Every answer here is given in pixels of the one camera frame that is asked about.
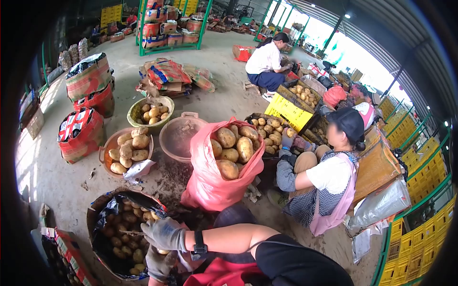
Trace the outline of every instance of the red shirt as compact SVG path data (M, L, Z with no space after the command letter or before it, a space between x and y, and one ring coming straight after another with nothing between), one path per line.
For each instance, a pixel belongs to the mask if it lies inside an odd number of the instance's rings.
M132 17L129 16L129 17L127 18L126 21L127 21L127 25L130 25L130 24L132 24L132 23L135 23L135 22L137 21L137 16L135 16L135 15L132 16Z

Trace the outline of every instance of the gray glove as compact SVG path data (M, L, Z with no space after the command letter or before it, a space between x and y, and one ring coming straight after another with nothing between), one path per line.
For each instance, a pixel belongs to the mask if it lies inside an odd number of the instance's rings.
M148 266L148 275L162 283L167 282L170 270L175 266L178 257L177 251L170 251L167 255L157 253L157 249L149 245L145 260Z
M142 231L147 235L148 242L163 250L179 250L187 252L185 246L186 230L170 217L162 220L149 220L140 225Z

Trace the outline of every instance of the black shirt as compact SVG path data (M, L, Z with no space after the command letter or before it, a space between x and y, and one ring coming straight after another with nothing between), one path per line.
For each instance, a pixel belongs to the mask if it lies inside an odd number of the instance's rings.
M272 280L272 285L339 285L353 286L348 273L334 260L311 248L303 247L292 238L277 234L261 243L256 250L259 269Z

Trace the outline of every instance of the shoe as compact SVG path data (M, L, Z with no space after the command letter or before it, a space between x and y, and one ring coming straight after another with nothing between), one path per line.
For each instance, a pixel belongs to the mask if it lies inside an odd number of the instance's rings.
M271 102L272 99L273 99L273 96L272 96L272 94L264 93L264 94L262 95L262 98L264 98L264 99L267 100L268 102Z
M285 192L277 192L276 190L268 190L267 197L272 205L278 207L279 209L284 208L288 202L288 195Z

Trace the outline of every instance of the pile of potatoes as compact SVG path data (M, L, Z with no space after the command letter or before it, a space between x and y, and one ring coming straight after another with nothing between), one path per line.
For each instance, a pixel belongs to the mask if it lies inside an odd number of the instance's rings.
M251 122L256 127L257 132L264 138L264 143L266 144L265 153L275 154L279 149L282 148L282 133L283 126L280 125L280 122L275 119L259 118L252 119ZM289 137L293 136L295 131L292 128L288 128L286 133Z
M131 133L123 134L118 137L118 148L110 149L108 155L114 161L110 166L110 170L118 175L127 172L133 162L143 161L148 159L149 141L148 127L137 127Z
M294 93L298 98L303 100L306 104L310 105L310 107L315 108L318 104L318 101L315 99L315 95L310 92L310 89L303 88L303 86L296 85L290 87L289 90Z
M226 180L237 179L242 167L261 147L258 133L250 126L238 128L231 124L227 128L218 129L212 137L216 138L210 139L213 155L221 175Z
M119 203L119 214L109 214L106 224L101 229L104 236L110 239L113 245L113 254L119 259L132 259L134 268L132 275L139 275L146 267L145 256L149 243L141 235L128 235L122 231L141 232L140 224L148 220L160 219L154 211L149 211L129 199L122 199Z
M169 108L162 103L144 104L141 111L140 118L135 121L142 125L155 124L169 115Z

